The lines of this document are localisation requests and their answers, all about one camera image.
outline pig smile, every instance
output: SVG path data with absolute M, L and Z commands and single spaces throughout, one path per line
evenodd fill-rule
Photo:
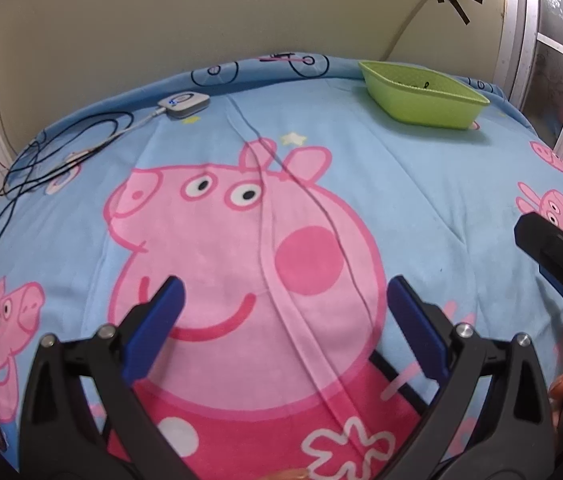
M 173 327 L 170 331 L 170 336 L 173 339 L 179 339 L 180 341 L 196 343 L 220 338 L 233 332 L 233 330 L 238 329 L 248 316 L 250 316 L 251 312 L 255 308 L 256 302 L 257 297 L 254 294 L 247 294 L 244 296 L 244 300 L 242 300 L 242 303 L 239 305 L 236 313 L 221 323 L 217 323 L 213 326 L 207 326 L 205 328 Z
M 10 378 L 10 362 L 6 360 L 3 366 L 0 367 L 0 386 L 8 382 Z

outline blue gripper pad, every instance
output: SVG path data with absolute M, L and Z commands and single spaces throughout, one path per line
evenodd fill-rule
M 129 386 L 148 375 L 168 334 L 184 309 L 182 281 L 170 277 L 148 303 L 150 310 L 126 344 L 122 377 Z
M 442 386 L 450 377 L 449 347 L 446 340 L 424 313 L 423 303 L 402 276 L 390 280 L 387 296 L 388 308 L 415 354 L 421 371 Z M 434 308 L 439 311 L 440 325 L 448 330 L 446 335 L 449 336 L 452 324 L 438 307 Z
M 552 285 L 554 289 L 559 293 L 559 295 L 563 298 L 563 285 L 542 266 L 539 266 L 539 273 L 548 280 L 548 283 L 550 283 L 550 285 Z

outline metal screw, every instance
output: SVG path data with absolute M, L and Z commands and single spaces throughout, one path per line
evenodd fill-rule
M 468 323 L 460 323 L 455 330 L 457 331 L 457 335 L 463 339 L 469 339 L 475 334 L 475 329 Z
M 55 336 L 55 334 L 46 334 L 40 341 L 40 345 L 42 345 L 44 348 L 50 348 L 55 344 L 56 341 L 57 337 Z
M 99 327 L 99 330 L 97 331 L 97 336 L 100 337 L 101 339 L 110 339 L 115 335 L 115 332 L 117 332 L 115 325 L 105 324 Z
M 517 343 L 519 343 L 520 346 L 529 346 L 531 342 L 528 334 L 517 334 Z

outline star print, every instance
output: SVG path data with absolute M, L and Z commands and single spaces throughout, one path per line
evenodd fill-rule
M 291 132 L 290 134 L 281 136 L 281 143 L 284 146 L 288 146 L 289 144 L 295 144 L 297 146 L 303 146 L 304 142 L 308 140 L 308 137 L 304 137 L 300 134 L 295 132 Z

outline human hand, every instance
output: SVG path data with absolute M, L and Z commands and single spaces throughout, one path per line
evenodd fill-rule
M 286 471 L 267 475 L 260 478 L 260 480 L 308 480 L 308 478 L 308 469 L 287 469 Z
M 551 384 L 548 396 L 551 399 L 553 426 L 555 427 L 555 430 L 557 430 L 559 417 L 561 416 L 561 412 L 563 410 L 563 374 L 556 378 L 555 382 Z

